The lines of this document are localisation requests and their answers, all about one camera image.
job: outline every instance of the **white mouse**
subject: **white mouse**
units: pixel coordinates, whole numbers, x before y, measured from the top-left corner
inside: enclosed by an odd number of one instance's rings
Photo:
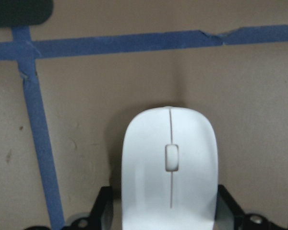
[[[122,154],[123,230],[212,230],[217,147],[209,121],[178,107],[129,124]]]

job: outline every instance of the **blue tape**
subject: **blue tape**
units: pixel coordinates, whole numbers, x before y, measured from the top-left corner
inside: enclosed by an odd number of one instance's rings
[[[28,42],[31,41],[28,27],[12,28],[12,34],[16,44],[28,44]],[[51,227],[53,230],[60,230],[64,226],[64,216],[46,116],[39,82],[36,76],[35,52],[31,46],[27,46],[27,48],[24,49],[17,49],[16,55],[18,56],[18,68],[23,78],[24,97],[29,114]]]
[[[30,49],[35,58],[60,58],[270,42],[288,42],[288,25],[244,27],[218,35],[195,30],[33,42],[19,40],[0,43],[0,60],[17,60],[24,49]]]

